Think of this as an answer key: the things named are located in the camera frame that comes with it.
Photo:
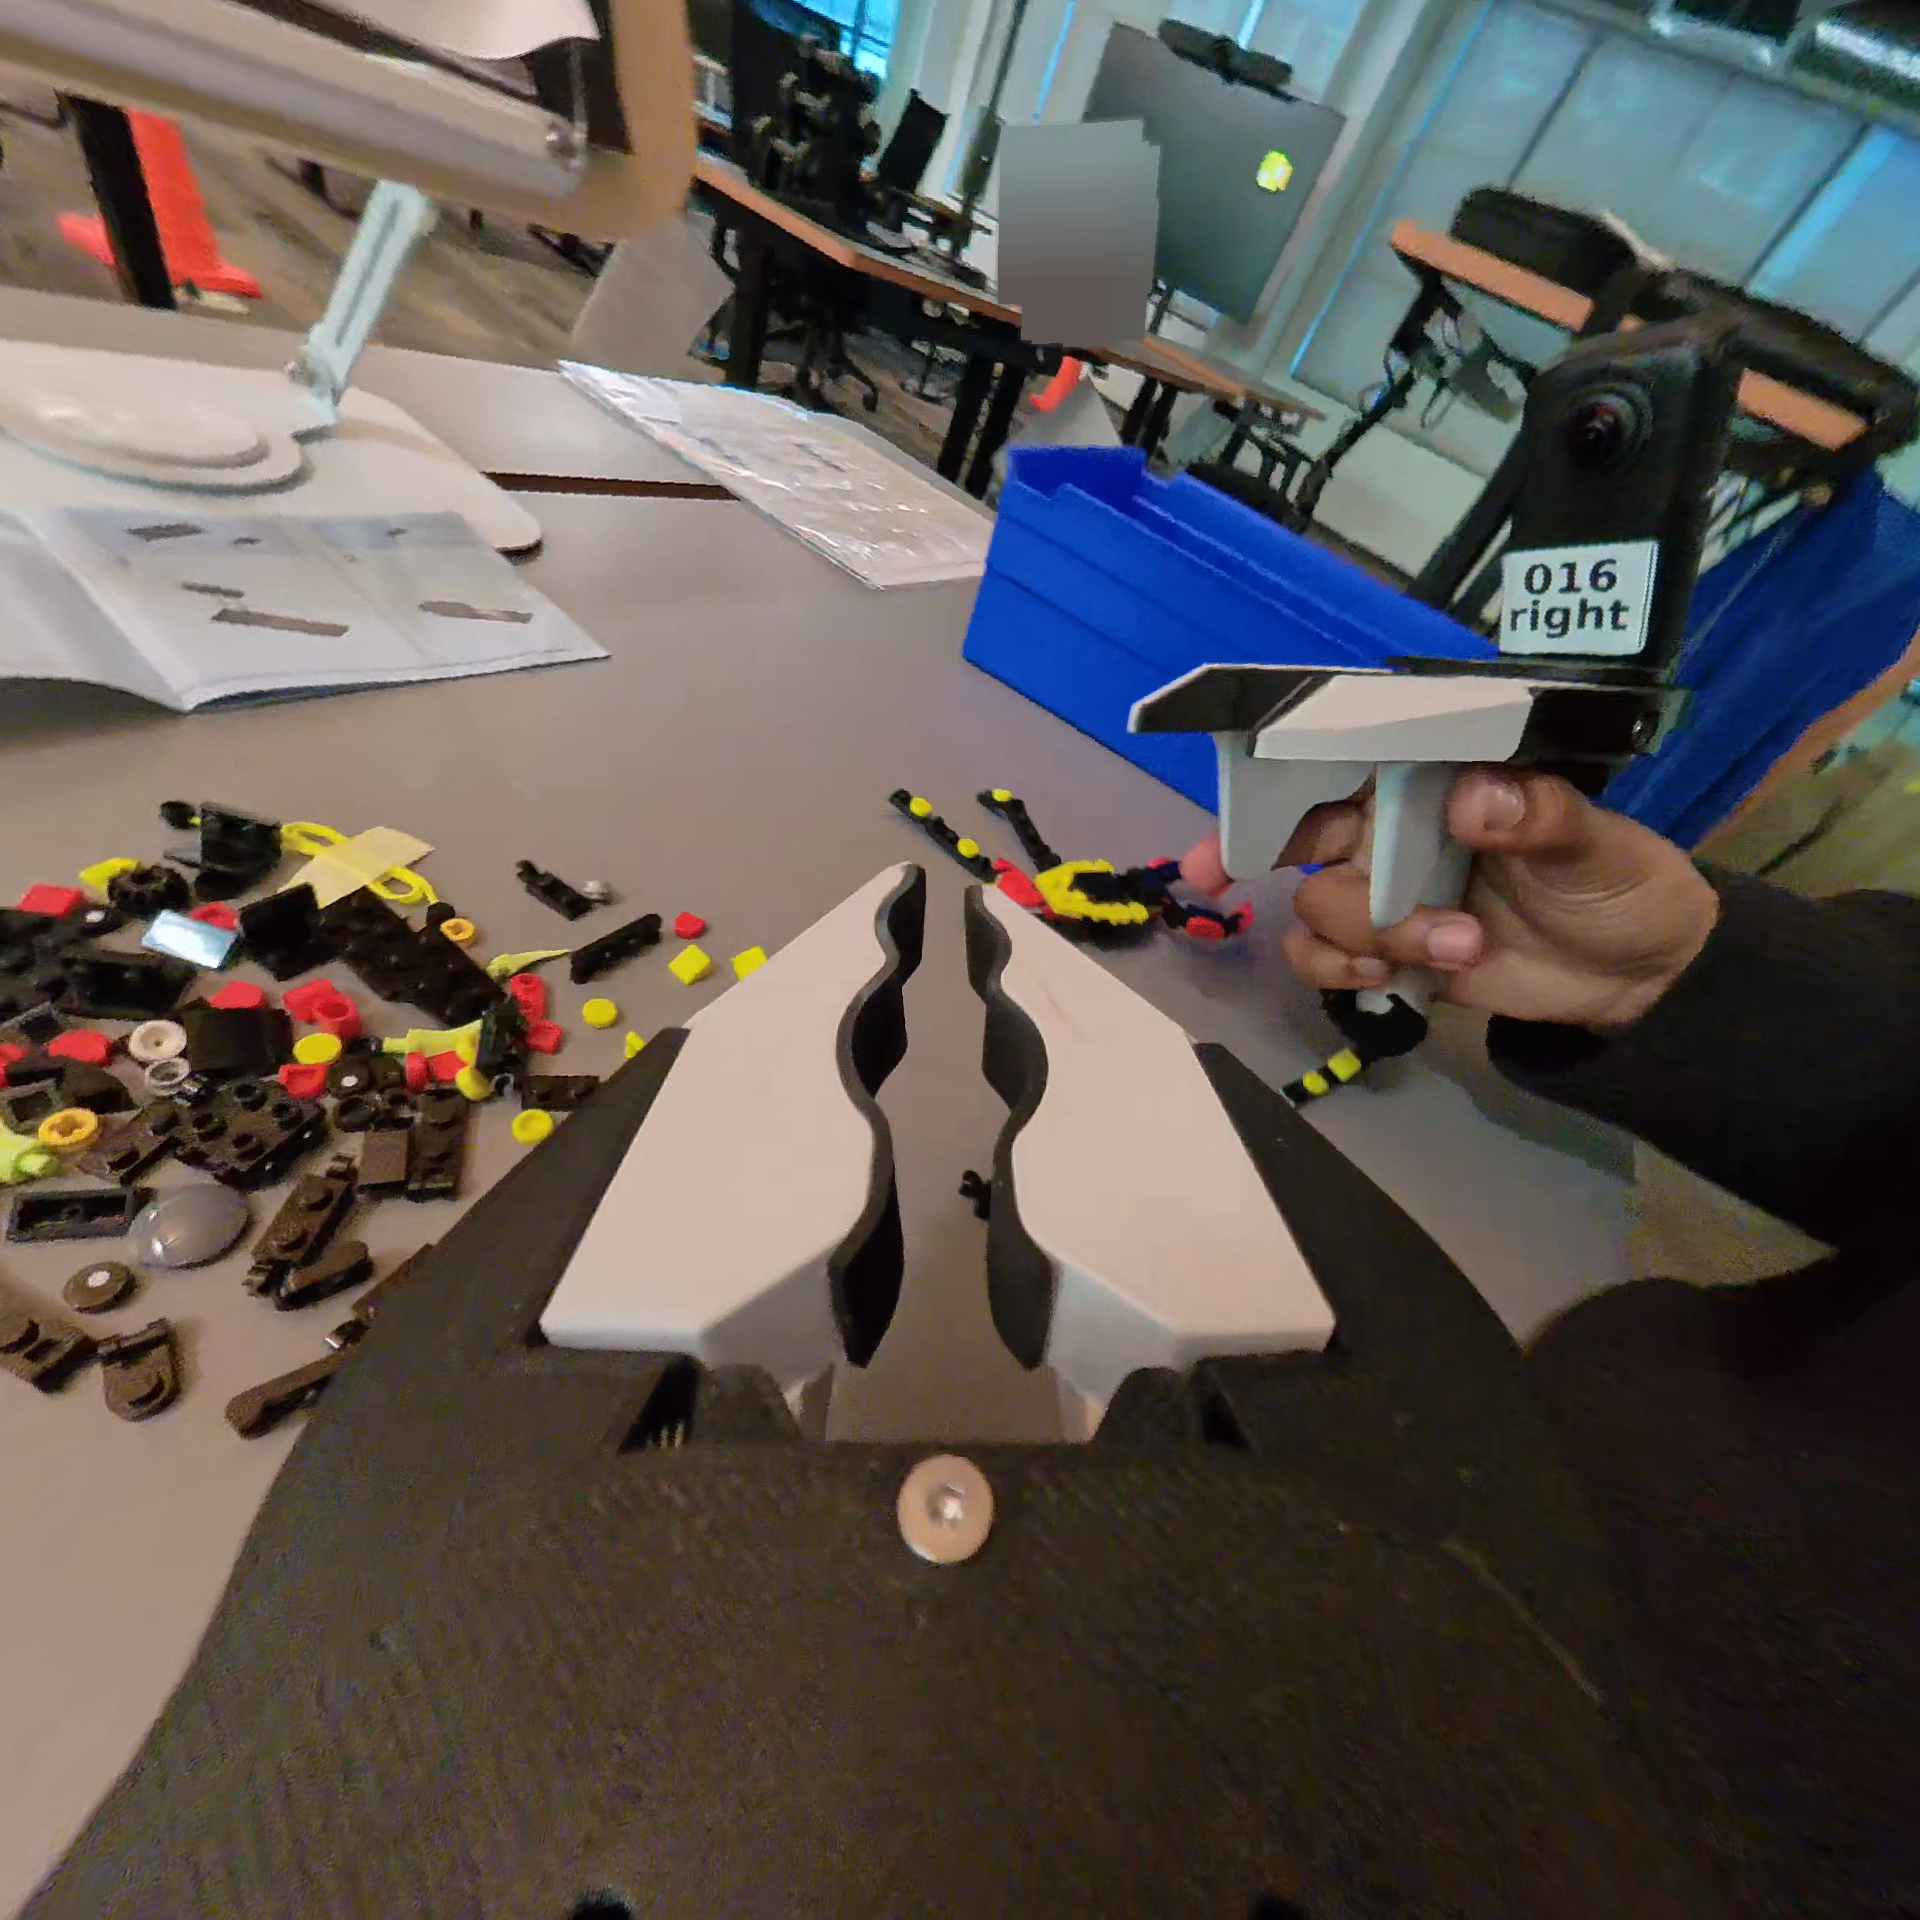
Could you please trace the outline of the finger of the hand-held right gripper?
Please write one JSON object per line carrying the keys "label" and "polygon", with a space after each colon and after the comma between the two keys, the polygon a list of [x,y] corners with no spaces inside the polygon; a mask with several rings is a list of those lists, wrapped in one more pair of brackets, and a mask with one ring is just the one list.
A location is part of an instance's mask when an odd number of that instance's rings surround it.
{"label": "finger of the hand-held right gripper", "polygon": [[1538,691],[1512,680],[1327,680],[1255,732],[1253,759],[1511,761]]}
{"label": "finger of the hand-held right gripper", "polygon": [[1326,688],[1398,677],[1392,667],[1206,664],[1135,701],[1127,732],[1257,736]]}

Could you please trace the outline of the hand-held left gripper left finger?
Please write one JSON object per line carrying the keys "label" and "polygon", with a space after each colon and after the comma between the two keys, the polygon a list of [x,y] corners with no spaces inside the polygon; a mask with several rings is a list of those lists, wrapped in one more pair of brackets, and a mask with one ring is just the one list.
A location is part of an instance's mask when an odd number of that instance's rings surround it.
{"label": "hand-held left gripper left finger", "polygon": [[904,1057],[928,877],[894,864],[695,1016],[537,1331],[772,1381],[825,1439],[904,1272],[877,1091]]}

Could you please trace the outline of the black yellow red lego assembly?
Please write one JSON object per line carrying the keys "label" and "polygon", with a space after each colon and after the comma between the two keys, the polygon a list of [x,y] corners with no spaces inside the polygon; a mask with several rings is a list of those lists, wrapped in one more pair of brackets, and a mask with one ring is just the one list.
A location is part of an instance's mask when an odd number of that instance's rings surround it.
{"label": "black yellow red lego assembly", "polygon": [[1117,871],[1106,860],[1065,860],[1038,874],[1000,857],[989,867],[1002,896],[1079,945],[1137,945],[1162,931],[1191,945],[1213,947],[1244,938],[1255,921],[1248,904],[1220,908],[1182,896],[1177,860],[1128,871]]}

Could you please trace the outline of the person's right forearm black sleeve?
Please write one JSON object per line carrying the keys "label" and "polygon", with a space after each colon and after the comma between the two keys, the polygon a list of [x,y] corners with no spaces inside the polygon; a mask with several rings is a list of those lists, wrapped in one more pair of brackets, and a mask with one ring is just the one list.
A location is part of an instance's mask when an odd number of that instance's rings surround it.
{"label": "person's right forearm black sleeve", "polygon": [[1918,900],[1704,876],[1718,924],[1637,1021],[1493,1018],[1494,1068],[1842,1255],[1916,1265]]}

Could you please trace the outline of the pile of loose lego pieces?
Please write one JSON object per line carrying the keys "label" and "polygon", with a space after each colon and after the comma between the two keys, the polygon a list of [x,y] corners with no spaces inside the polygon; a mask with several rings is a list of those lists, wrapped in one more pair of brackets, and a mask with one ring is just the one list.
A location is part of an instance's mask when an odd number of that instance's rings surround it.
{"label": "pile of loose lego pieces", "polygon": [[5,1285],[5,1378],[55,1395],[96,1371],[114,1419],[158,1417],[185,1389],[181,1325],[93,1322],[159,1274],[241,1258],[260,1305],[344,1305],[317,1359],[229,1402],[229,1428],[258,1439],[325,1397],[424,1259],[377,1276],[351,1223],[460,1197],[494,1101],[517,1146],[551,1138],[600,1085],[552,1069],[561,989],[657,947],[700,983],[708,924],[612,921],[606,883],[518,860],[567,939],[480,954],[410,834],[190,800],[159,819],[175,840],[159,860],[108,857],[5,904],[5,1249],[86,1255],[55,1305]]}

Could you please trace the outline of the lego instruction booklet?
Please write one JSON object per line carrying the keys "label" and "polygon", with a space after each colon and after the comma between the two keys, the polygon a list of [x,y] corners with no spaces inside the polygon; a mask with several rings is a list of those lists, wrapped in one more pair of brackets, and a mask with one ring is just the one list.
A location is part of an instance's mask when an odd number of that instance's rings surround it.
{"label": "lego instruction booklet", "polygon": [[607,649],[462,514],[2,516],[2,680],[193,714]]}

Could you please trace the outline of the person's right hand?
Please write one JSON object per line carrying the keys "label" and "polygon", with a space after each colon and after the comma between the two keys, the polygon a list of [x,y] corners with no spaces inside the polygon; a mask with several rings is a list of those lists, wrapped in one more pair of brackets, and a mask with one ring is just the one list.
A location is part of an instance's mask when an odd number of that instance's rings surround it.
{"label": "person's right hand", "polygon": [[1698,961],[1720,920],[1689,856],[1566,780],[1472,765],[1449,793],[1472,853],[1454,906],[1373,924],[1370,797],[1308,811],[1280,864],[1303,871],[1285,956],[1309,985],[1368,992],[1400,971],[1489,1018],[1625,1026]]}

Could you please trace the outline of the blue plastic bin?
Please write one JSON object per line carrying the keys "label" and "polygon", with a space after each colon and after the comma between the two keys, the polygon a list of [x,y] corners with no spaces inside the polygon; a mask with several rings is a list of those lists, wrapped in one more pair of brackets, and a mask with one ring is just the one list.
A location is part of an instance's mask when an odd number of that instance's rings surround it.
{"label": "blue plastic bin", "polygon": [[1200,666],[1494,659],[1494,645],[1137,448],[1012,448],[965,659],[1201,810],[1201,736],[1132,709]]}

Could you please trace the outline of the tall wooden top desk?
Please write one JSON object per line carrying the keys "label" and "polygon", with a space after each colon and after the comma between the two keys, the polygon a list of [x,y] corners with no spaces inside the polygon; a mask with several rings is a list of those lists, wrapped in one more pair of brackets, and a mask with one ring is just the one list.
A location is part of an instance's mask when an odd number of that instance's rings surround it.
{"label": "tall wooden top desk", "polygon": [[1575,340],[1693,316],[1735,316],[1744,351],[1738,405],[1751,427],[1735,447],[1732,468],[1762,484],[1765,504],[1831,490],[1912,442],[1911,376],[1796,308],[1679,269],[1637,244],[1652,276],[1621,321],[1605,323],[1590,321],[1590,301],[1581,295],[1512,269],[1454,241],[1449,232],[1396,220],[1390,247],[1421,288],[1396,333],[1396,347],[1408,353],[1412,330],[1457,312],[1463,297],[1479,297]]}

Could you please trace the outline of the clear plastic bag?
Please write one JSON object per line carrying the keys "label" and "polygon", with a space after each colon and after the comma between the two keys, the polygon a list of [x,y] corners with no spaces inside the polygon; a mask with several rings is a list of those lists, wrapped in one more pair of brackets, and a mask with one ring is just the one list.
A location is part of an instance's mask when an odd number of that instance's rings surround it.
{"label": "clear plastic bag", "polygon": [[754,392],[559,362],[604,413],[873,591],[974,585],[991,520],[868,427]]}

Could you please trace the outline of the large black monitor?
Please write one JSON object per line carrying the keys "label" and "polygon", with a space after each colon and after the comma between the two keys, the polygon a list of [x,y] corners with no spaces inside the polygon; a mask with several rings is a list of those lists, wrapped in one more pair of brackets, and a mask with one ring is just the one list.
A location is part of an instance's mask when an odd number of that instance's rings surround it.
{"label": "large black monitor", "polygon": [[1159,151],[1153,279],[1222,321],[1255,317],[1264,288],[1346,132],[1346,116],[1288,85],[1278,98],[1230,85],[1110,28],[1082,120],[1137,121]]}

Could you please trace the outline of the black webcam bar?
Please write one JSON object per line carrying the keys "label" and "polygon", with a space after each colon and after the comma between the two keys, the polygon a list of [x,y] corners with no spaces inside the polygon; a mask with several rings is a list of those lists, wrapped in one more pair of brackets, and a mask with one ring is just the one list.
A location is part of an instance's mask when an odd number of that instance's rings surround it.
{"label": "black webcam bar", "polygon": [[1230,82],[1264,93],[1288,97],[1292,65],[1274,55],[1238,47],[1228,34],[1212,34],[1193,28],[1193,24],[1162,18],[1156,28],[1156,39],[1175,57]]}

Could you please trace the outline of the white cardboard sheet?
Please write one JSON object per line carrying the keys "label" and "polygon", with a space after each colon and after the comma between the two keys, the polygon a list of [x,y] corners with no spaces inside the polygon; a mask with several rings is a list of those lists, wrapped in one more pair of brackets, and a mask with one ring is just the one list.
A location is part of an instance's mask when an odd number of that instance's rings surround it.
{"label": "white cardboard sheet", "polygon": [[612,247],[561,356],[621,376],[718,385],[725,373],[696,354],[696,343],[732,295],[732,276],[713,263],[708,223],[681,213]]}

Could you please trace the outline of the person's black clothed torso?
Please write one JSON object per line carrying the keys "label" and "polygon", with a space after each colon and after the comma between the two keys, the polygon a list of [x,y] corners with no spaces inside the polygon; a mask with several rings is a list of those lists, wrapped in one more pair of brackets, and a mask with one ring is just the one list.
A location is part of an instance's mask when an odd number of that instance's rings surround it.
{"label": "person's black clothed torso", "polygon": [[1918,1909],[1916,1245],[1626,1283],[1527,1364],[1625,1584],[1631,1714],[1738,1916]]}

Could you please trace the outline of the white desk stand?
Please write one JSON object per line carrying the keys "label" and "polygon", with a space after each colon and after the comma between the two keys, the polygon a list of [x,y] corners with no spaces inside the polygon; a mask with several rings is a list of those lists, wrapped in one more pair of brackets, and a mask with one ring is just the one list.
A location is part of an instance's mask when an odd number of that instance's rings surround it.
{"label": "white desk stand", "polygon": [[462,514],[502,556],[540,521],[351,376],[441,209],[623,242],[696,155],[684,5],[2,5],[5,66],[78,105],[197,116],[372,184],[284,371],[5,340],[5,506]]}

